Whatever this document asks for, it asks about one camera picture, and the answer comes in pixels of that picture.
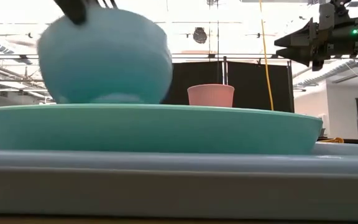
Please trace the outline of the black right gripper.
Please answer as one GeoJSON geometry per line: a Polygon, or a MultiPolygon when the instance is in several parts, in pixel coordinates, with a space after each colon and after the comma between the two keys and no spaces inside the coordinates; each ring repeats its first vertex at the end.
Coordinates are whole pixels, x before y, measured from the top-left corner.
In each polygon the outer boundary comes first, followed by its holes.
{"type": "Polygon", "coordinates": [[[355,55],[358,51],[358,17],[351,17],[345,2],[319,6],[319,21],[312,19],[301,29],[274,41],[278,56],[321,70],[324,61],[335,55],[355,55]],[[309,34],[311,26],[311,47],[309,34]]]}

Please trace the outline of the blue plastic bowl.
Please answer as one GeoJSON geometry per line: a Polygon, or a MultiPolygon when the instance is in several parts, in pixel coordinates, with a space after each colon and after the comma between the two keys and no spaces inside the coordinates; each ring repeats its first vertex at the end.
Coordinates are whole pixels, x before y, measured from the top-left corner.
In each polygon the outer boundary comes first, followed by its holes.
{"type": "Polygon", "coordinates": [[[67,17],[37,43],[39,67],[56,103],[160,103],[172,82],[165,31],[120,9],[89,7],[76,26],[67,17]]]}

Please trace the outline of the teal plastic plate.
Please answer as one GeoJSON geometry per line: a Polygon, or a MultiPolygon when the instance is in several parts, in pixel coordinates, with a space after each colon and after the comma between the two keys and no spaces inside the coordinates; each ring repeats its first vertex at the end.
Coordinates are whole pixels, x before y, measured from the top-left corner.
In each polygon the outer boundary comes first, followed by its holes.
{"type": "Polygon", "coordinates": [[[306,155],[319,118],[186,105],[0,107],[0,149],[306,155]]]}

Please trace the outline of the blue plastic tray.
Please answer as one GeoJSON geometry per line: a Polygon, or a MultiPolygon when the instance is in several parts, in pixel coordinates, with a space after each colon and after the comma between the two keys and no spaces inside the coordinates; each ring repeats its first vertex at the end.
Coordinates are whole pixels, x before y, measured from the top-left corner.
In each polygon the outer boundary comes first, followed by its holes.
{"type": "Polygon", "coordinates": [[[358,156],[0,150],[0,223],[358,224],[358,156]]]}

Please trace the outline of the black curtain partition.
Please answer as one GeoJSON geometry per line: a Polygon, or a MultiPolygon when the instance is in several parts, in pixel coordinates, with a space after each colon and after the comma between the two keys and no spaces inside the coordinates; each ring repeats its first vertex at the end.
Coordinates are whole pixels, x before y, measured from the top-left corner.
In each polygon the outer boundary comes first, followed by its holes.
{"type": "MultiPolygon", "coordinates": [[[[286,66],[269,65],[269,80],[275,111],[294,112],[293,87],[286,66]]],[[[228,62],[228,84],[234,87],[235,108],[270,109],[265,66],[254,63],[228,62]]],[[[175,63],[170,89],[162,104],[187,105],[187,89],[194,85],[221,84],[221,62],[175,63]]]]}

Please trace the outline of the round dark hanging fixture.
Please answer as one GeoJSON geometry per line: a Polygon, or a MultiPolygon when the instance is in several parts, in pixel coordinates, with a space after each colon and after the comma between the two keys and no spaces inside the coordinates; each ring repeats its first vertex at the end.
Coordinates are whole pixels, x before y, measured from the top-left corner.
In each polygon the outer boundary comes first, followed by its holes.
{"type": "Polygon", "coordinates": [[[193,40],[198,44],[205,44],[208,36],[203,27],[196,27],[193,33],[193,40]]]}

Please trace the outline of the pink plastic cup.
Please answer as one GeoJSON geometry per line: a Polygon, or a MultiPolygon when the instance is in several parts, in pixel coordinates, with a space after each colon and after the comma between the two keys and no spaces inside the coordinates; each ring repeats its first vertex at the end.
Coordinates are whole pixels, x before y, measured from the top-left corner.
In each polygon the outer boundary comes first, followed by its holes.
{"type": "Polygon", "coordinates": [[[194,106],[217,106],[231,108],[235,88],[223,84],[203,84],[187,89],[189,104],[194,106]]]}

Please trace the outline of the grey horizontal metal rail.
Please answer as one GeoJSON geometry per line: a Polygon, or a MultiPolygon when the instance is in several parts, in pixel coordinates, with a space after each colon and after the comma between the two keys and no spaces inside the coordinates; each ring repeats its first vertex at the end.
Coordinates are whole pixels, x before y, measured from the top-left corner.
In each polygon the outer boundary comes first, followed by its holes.
{"type": "Polygon", "coordinates": [[[172,54],[172,58],[194,58],[194,59],[218,59],[218,58],[235,58],[235,59],[259,59],[264,58],[264,54],[172,54]]]}

